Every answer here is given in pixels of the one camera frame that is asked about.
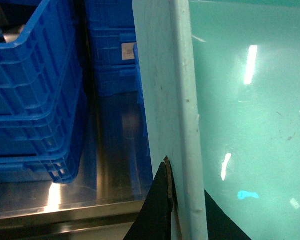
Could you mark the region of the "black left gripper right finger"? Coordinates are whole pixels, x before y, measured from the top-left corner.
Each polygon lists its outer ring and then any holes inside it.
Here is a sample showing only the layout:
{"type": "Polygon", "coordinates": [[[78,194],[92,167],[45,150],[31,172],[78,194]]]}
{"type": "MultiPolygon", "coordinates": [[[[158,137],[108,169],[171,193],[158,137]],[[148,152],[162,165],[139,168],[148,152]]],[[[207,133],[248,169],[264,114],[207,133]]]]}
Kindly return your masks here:
{"type": "Polygon", "coordinates": [[[205,190],[205,207],[209,240],[251,240],[217,205],[205,190]]]}

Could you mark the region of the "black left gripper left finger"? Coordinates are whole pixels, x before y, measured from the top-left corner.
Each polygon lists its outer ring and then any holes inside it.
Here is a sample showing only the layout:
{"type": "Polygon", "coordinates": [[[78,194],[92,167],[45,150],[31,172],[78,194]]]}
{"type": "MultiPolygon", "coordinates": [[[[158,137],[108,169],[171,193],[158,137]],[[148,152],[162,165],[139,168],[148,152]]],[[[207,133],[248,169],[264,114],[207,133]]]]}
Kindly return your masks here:
{"type": "Polygon", "coordinates": [[[125,240],[181,240],[183,238],[171,162],[160,163],[144,204],[125,240]]]}

